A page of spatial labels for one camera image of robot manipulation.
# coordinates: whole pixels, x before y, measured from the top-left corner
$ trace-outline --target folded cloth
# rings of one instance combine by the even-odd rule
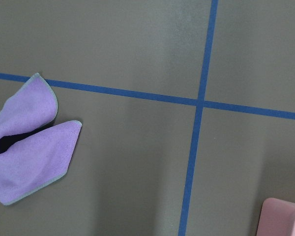
[[[0,140],[29,133],[55,119],[56,96],[34,74],[0,111]],[[64,176],[82,124],[68,121],[0,147],[0,202],[10,205]]]

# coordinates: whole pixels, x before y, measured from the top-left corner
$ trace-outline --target blue line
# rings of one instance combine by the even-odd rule
[[[0,79],[26,82],[29,79],[29,77],[0,73]],[[77,84],[77,83],[57,81],[57,80],[46,80],[46,81],[50,86],[60,87],[60,88],[99,92],[99,93],[105,93],[105,94],[134,97],[134,98],[141,98],[141,99],[161,101],[161,102],[171,102],[171,103],[183,104],[183,105],[189,105],[189,106],[197,105],[197,100],[192,98],[175,97],[175,96],[161,95],[161,94],[155,94],[155,93],[138,92],[138,91],[131,91],[131,90],[125,90],[125,89],[118,89],[118,88],[108,88],[108,87],[101,87],[101,86],[94,86],[94,85]]]
[[[227,104],[227,103],[221,103],[221,102],[205,101],[204,107],[214,108],[219,110],[226,110],[226,111],[233,111],[233,112],[243,112],[243,113],[249,113],[249,114],[269,116],[269,117],[295,119],[295,112],[285,112],[285,111],[258,108],[258,107],[247,107],[247,106]]]
[[[203,59],[202,70],[201,70],[201,80],[200,80],[199,93],[198,93],[198,99],[197,99],[198,103],[196,107],[195,120],[193,124],[185,189],[184,189],[183,200],[182,200],[178,236],[186,235],[191,190],[192,190],[192,183],[193,183],[193,174],[194,174],[195,162],[197,157],[202,112],[203,112],[204,100],[205,100],[206,88],[207,88],[207,75],[208,75],[211,50],[212,50],[212,44],[213,44],[217,4],[218,4],[218,0],[212,0],[210,17],[209,17],[209,22],[207,27],[207,34],[206,34],[206,46],[205,46],[205,52],[204,52],[204,59]]]

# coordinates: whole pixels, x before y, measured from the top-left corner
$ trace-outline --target gray floor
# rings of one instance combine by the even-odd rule
[[[208,0],[0,1],[0,72],[196,98]],[[0,109],[22,86],[0,80]],[[178,234],[195,107],[53,88],[83,128],[67,175],[11,206],[0,236]],[[218,5],[206,100],[295,112],[295,0]],[[187,236],[255,235],[295,202],[295,120],[204,109]]]

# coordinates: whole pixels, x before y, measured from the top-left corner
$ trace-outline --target pink container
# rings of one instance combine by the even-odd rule
[[[266,199],[261,210],[257,236],[295,236],[295,203]]]

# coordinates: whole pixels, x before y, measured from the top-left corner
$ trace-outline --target microfiber cloth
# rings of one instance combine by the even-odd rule
[[[34,74],[0,111],[0,140],[26,134],[53,121],[57,98],[38,74]],[[64,176],[82,124],[67,121],[34,132],[0,147],[0,202],[10,205]]]

